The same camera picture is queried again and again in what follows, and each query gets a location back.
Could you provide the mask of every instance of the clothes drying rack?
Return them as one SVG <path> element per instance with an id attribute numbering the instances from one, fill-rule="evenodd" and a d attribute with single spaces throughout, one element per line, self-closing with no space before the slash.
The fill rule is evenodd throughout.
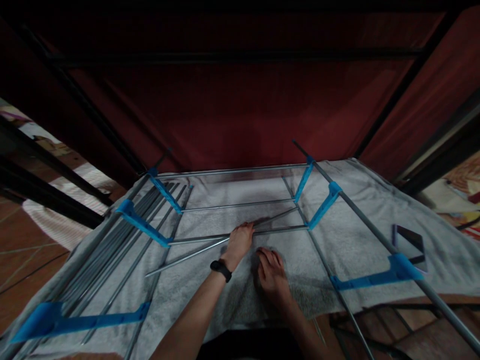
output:
<path id="1" fill-rule="evenodd" d="M 294 207 L 268 218 L 267 220 L 257 222 L 254 227 L 259 228 L 261 225 L 271 223 L 293 212 L 298 212 L 303 224 L 276 229 L 274 228 L 264 231 L 257 230 L 253 235 L 262 236 L 293 231 L 307 231 L 313 246 L 318 252 L 321 262 L 325 267 L 338 300 L 345 308 L 347 316 L 352 322 L 356 335 L 361 341 L 369 359 L 374 359 L 374 356 L 362 334 L 362 331 L 360 330 L 359 325 L 357 324 L 354 314 L 350 310 L 343 296 L 343 292 L 352 289 L 381 286 L 384 284 L 403 281 L 415 281 L 425 295 L 432 301 L 432 303 L 440 310 L 445 318 L 470 345 L 473 351 L 480 356 L 480 342 L 478 339 L 475 338 L 472 332 L 460 321 L 452 309 L 450 309 L 447 304 L 438 296 L 438 294 L 436 294 L 432 287 L 426 282 L 423 275 L 403 254 L 397 251 L 391 242 L 353 203 L 353 201 L 343 192 L 342 188 L 332 180 L 332 178 L 320 167 L 320 165 L 295 140 L 293 143 L 306 156 L 306 164 L 158 175 L 157 167 L 168 155 L 164 154 L 157 164 L 155 164 L 155 167 L 150 169 L 136 184 L 136 186 L 134 186 L 128 198 L 122 202 L 122 204 L 117 208 L 116 212 L 114 212 L 105 222 L 103 228 L 98 232 L 98 234 L 89 244 L 86 251 L 82 254 L 82 259 L 77 260 L 76 263 L 65 272 L 64 276 L 56 284 L 46 301 L 39 304 L 29 315 L 28 319 L 23 323 L 18 332 L 12 338 L 7 350 L 2 354 L 1 359 L 11 359 L 16 354 L 18 354 L 20 359 L 24 359 L 29 356 L 42 342 L 45 342 L 50 337 L 60 334 L 89 330 L 88 334 L 82 341 L 82 344 L 86 344 L 92 338 L 95 330 L 98 328 L 136 323 L 133 336 L 129 342 L 128 349 L 124 357 L 125 359 L 129 359 L 140 335 L 142 324 L 148 315 L 149 307 L 152 302 L 154 291 L 159 281 L 161 272 L 229 240 L 230 234 L 228 233 L 177 239 L 176 232 L 182 216 L 185 213 L 196 211 L 248 207 L 284 202 L 292 202 Z M 182 205 L 179 205 L 178 201 L 182 197 L 187 186 L 184 185 L 182 189 L 179 190 L 179 193 L 174 197 L 174 193 L 179 187 L 179 184 L 162 182 L 162 180 L 186 177 L 287 170 L 295 168 L 305 168 L 296 192 L 293 192 L 286 179 L 282 177 L 290 194 L 290 198 L 271 201 L 187 208 L 187 203 L 192 193 L 193 186 L 188 188 Z M 310 220 L 307 220 L 299 207 L 299 200 L 305 184 L 307 183 L 314 168 L 328 181 L 329 194 L 313 217 Z M 148 180 L 150 180 L 154 186 L 138 201 L 137 204 L 134 204 L 134 197 L 138 194 L 140 189 Z M 329 267 L 328 262 L 319 247 L 318 241 L 311 230 L 315 228 L 324 214 L 339 197 L 342 198 L 348 204 L 348 206 L 350 206 L 350 208 L 355 212 L 355 214 L 358 215 L 361 221 L 370 229 L 373 235 L 390 252 L 391 255 L 388 257 L 390 269 L 388 271 L 359 278 L 348 279 L 345 281 L 340 280 L 335 274 L 333 274 L 332 269 Z M 154 228 L 150 222 L 166 202 L 170 204 L 170 208 L 162 218 L 161 222 L 156 228 Z M 165 236 L 161 232 L 161 228 L 172 210 L 177 213 L 177 217 L 174 221 L 170 235 Z M 123 280 L 117 286 L 115 292 L 108 300 L 102 312 L 96 316 L 80 316 L 83 310 L 88 306 L 90 301 L 101 289 L 102 285 L 107 281 L 109 276 L 120 264 L 123 257 L 131 249 L 142 233 L 146 233 L 149 236 L 149 240 L 138 254 Z M 165 265 L 165 261 L 171 246 L 210 241 L 215 242 L 194 253 Z M 115 301 L 116 297 L 123 289 L 125 283 L 136 268 L 137 264 L 141 261 L 142 256 L 152 243 L 153 246 L 164 247 L 165 251 L 162 253 L 158 268 L 145 274 L 147 278 L 152 278 L 147 295 L 145 297 L 145 302 L 140 304 L 138 310 L 135 312 L 108 314 L 112 303 Z"/>

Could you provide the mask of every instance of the smartphone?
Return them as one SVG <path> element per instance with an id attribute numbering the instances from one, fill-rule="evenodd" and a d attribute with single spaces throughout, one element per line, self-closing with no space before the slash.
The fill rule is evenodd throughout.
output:
<path id="1" fill-rule="evenodd" d="M 405 255 L 422 273 L 427 273 L 424 239 L 422 235 L 400 225 L 393 225 L 393 246 Z"/>

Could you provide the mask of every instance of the blue plastic bracket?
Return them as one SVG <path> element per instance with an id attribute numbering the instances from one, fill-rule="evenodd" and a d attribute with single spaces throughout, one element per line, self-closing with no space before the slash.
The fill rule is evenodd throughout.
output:
<path id="1" fill-rule="evenodd" d="M 311 157 L 310 155 L 306 158 L 307 164 L 309 166 L 305 169 L 303 172 L 303 176 L 301 177 L 300 184 L 298 185 L 298 189 L 295 194 L 295 200 L 294 203 L 298 203 L 300 200 L 300 195 L 302 195 L 302 191 L 304 190 L 305 184 L 307 183 L 310 174 L 312 173 L 312 170 L 314 169 L 314 158 Z"/>
<path id="2" fill-rule="evenodd" d="M 328 209 L 330 209 L 335 200 L 337 200 L 337 198 L 339 197 L 339 193 L 342 191 L 342 188 L 335 181 L 332 181 L 328 184 L 328 190 L 330 191 L 330 193 L 320 205 L 315 215 L 313 215 L 310 222 L 306 224 L 309 230 L 312 230 L 314 227 L 317 226 L 317 224 L 328 211 Z"/>
<path id="3" fill-rule="evenodd" d="M 152 167 L 150 170 L 146 172 L 150 175 L 150 181 L 155 185 L 158 191 L 165 197 L 165 199 L 170 203 L 171 207 L 178 213 L 182 213 L 182 208 L 180 207 L 179 203 L 175 200 L 172 196 L 170 191 L 167 190 L 164 184 L 161 181 L 158 181 L 155 177 L 159 174 L 156 168 Z"/>
<path id="4" fill-rule="evenodd" d="M 335 286 L 338 291 L 343 291 L 410 280 L 422 280 L 424 278 L 422 273 L 418 271 L 402 253 L 390 255 L 388 261 L 390 262 L 390 270 L 385 272 L 379 272 L 347 281 L 340 281 L 336 276 L 331 276 L 330 279 L 333 286 Z"/>
<path id="5" fill-rule="evenodd" d="M 83 330 L 106 328 L 145 320 L 150 302 L 144 302 L 137 311 L 81 317 L 63 317 L 63 302 L 42 302 L 31 313 L 10 341 L 25 342 L 30 339 L 51 338 Z"/>
<path id="6" fill-rule="evenodd" d="M 121 216 L 132 224 L 137 229 L 140 229 L 145 234 L 150 236 L 153 240 L 159 243 L 164 248 L 169 248 L 169 243 L 173 240 L 172 238 L 166 238 L 159 231 L 157 231 L 153 226 L 148 222 L 143 220 L 140 216 L 137 215 L 134 209 L 134 203 L 131 200 L 124 200 L 120 206 L 116 209 L 116 213 L 121 213 Z"/>

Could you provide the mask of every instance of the black wristwatch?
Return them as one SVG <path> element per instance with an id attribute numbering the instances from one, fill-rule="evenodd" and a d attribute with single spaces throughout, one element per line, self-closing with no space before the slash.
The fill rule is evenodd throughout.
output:
<path id="1" fill-rule="evenodd" d="M 212 263 L 210 264 L 210 269 L 212 269 L 213 271 L 222 273 L 227 283 L 232 278 L 232 273 L 230 272 L 230 270 L 228 270 L 225 264 L 221 263 L 220 261 L 217 261 L 217 260 L 212 261 Z"/>

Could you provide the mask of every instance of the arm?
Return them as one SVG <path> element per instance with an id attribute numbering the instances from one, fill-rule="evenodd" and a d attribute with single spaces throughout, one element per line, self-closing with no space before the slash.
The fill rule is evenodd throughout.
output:
<path id="1" fill-rule="evenodd" d="M 220 262 L 234 272 L 252 245 L 253 223 L 243 223 L 230 234 Z M 195 359 L 199 353 L 215 305 L 226 284 L 225 276 L 211 271 L 173 326 L 158 344 L 151 359 Z"/>
<path id="2" fill-rule="evenodd" d="M 306 359 L 327 359 L 327 347 L 319 340 L 290 293 L 282 257 L 263 247 L 259 248 L 257 254 L 260 257 L 258 276 L 261 287 L 290 328 L 303 355 Z"/>

